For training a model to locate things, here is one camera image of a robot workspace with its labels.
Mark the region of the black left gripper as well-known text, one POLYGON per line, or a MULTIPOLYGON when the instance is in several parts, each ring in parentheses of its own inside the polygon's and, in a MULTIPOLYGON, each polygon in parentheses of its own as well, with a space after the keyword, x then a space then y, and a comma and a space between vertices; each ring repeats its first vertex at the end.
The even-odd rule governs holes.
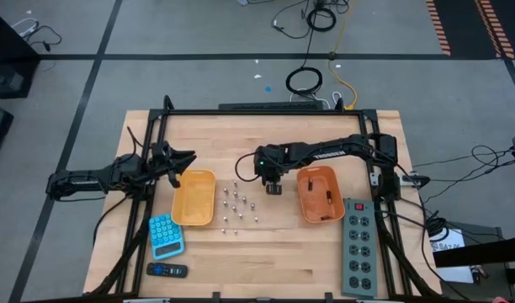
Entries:
POLYGON ((195 151, 177 151, 167 142, 153 143, 151 159, 146 163, 147 177, 152 181, 167 176, 169 183, 175 189, 180 188, 178 175, 181 173, 174 167, 188 167, 196 159, 195 151))

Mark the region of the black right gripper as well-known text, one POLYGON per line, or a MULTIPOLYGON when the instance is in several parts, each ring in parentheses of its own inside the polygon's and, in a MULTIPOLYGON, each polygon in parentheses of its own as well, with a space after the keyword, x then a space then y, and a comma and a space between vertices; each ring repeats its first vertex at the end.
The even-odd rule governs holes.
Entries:
POLYGON ((281 195, 279 183, 284 174, 285 148, 277 145, 259 146, 254 152, 254 173, 265 183, 266 194, 281 195))

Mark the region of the yellow plastic bin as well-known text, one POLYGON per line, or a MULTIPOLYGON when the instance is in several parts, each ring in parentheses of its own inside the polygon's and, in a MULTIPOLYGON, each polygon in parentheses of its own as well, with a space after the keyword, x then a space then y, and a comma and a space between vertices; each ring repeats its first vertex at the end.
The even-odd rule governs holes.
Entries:
POLYGON ((172 218, 180 226, 205 226, 215 210, 215 175, 209 170, 187 170, 175 189, 172 218))

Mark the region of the orange plastic bin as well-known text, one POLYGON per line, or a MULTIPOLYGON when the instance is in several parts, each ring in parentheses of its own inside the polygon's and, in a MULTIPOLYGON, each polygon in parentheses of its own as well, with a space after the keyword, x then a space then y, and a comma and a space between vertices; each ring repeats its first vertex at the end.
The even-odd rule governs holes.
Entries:
POLYGON ((339 221, 345 216, 345 206, 334 170, 328 166, 306 167, 297 173, 300 204, 305 220, 310 223, 339 221), (313 181, 308 191, 309 178, 313 181), (332 192, 332 205, 327 203, 327 191, 332 192), (330 220, 321 217, 329 215, 330 220))

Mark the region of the blue desk calculator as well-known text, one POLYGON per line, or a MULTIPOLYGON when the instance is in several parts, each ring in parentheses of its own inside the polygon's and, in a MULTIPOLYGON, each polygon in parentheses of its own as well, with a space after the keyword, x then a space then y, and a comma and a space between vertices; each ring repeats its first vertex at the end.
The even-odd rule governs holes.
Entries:
POLYGON ((154 216, 149 220, 152 257, 163 260, 184 252, 183 229, 170 214, 154 216))

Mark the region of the black remote control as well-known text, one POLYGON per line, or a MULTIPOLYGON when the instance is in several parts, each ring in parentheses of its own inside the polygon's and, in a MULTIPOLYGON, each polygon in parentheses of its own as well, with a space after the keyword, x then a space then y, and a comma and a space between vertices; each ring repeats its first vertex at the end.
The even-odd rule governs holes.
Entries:
POLYGON ((188 267, 172 263, 148 263, 146 274, 157 277, 184 279, 188 275, 188 267))

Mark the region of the grey metal power strip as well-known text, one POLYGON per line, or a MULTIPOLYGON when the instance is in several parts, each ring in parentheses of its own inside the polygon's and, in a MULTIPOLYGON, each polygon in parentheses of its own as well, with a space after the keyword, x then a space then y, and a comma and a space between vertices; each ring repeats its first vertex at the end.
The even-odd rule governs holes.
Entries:
POLYGON ((373 299, 378 293, 373 204, 359 199, 343 200, 342 218, 343 296, 373 299))

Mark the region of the black plug adapter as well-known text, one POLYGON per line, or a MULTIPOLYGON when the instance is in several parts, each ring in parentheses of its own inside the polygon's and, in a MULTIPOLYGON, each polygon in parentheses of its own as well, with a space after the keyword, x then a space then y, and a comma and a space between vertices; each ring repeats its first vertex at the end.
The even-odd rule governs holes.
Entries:
POLYGON ((412 172, 400 176, 400 185, 420 189, 431 181, 430 177, 412 172))

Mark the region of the white label sheet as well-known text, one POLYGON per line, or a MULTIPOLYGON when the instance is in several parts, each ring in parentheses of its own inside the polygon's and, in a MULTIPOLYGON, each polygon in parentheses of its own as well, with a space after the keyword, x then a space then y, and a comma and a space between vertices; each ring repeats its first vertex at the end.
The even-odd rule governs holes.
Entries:
POLYGON ((445 228, 437 235, 430 237, 430 243, 434 253, 465 246, 462 231, 449 228, 445 228))

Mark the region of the black cabinet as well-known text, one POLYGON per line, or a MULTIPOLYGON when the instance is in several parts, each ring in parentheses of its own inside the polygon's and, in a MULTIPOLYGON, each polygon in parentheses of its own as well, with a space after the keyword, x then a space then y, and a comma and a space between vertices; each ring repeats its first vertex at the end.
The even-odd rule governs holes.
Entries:
POLYGON ((0 99, 26 98, 40 55, 0 17, 0 99))

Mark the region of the black metal beam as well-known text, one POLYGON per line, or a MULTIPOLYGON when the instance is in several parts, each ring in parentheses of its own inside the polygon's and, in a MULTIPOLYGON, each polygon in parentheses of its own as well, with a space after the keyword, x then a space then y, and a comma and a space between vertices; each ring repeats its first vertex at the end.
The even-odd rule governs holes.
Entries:
POLYGON ((515 237, 435 252, 433 258, 438 268, 515 262, 515 237))

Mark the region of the black aluminium table frame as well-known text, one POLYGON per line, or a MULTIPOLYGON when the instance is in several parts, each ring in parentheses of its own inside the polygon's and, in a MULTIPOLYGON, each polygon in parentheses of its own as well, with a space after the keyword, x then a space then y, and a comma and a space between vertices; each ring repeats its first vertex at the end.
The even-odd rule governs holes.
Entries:
MULTIPOLYGON (((399 164, 411 167, 400 114, 395 110, 345 112, 309 110, 130 110, 125 114, 118 151, 132 150, 132 139, 166 129, 167 141, 197 153, 194 167, 212 171, 220 186, 234 176, 234 164, 257 146, 292 141, 325 141, 354 133, 381 132, 397 140, 399 164)), ((313 225, 303 220, 295 185, 289 175, 281 195, 268 195, 259 182, 240 182, 257 204, 258 222, 234 220, 223 234, 220 217, 185 232, 187 251, 179 263, 190 267, 186 279, 154 279, 145 272, 151 246, 144 242, 130 258, 121 287, 101 294, 98 287, 122 253, 129 218, 140 220, 145 205, 118 206, 120 194, 105 201, 110 216, 98 232, 82 300, 124 303, 125 300, 254 301, 324 300, 338 297, 341 287, 341 226, 313 225)))

